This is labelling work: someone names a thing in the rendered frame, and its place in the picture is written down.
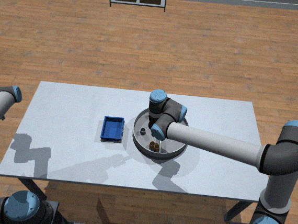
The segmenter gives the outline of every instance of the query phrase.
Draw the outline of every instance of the white table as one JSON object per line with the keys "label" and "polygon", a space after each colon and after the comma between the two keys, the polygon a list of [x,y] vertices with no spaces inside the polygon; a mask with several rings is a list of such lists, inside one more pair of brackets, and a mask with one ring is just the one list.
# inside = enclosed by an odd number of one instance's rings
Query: white table
{"label": "white table", "polygon": [[[41,82],[0,175],[257,202],[268,177],[255,167],[189,145],[160,164],[138,151],[133,124],[148,108],[150,93]],[[260,145],[251,102],[167,96],[188,108],[189,126]],[[105,116],[124,117],[121,143],[100,141]]]}

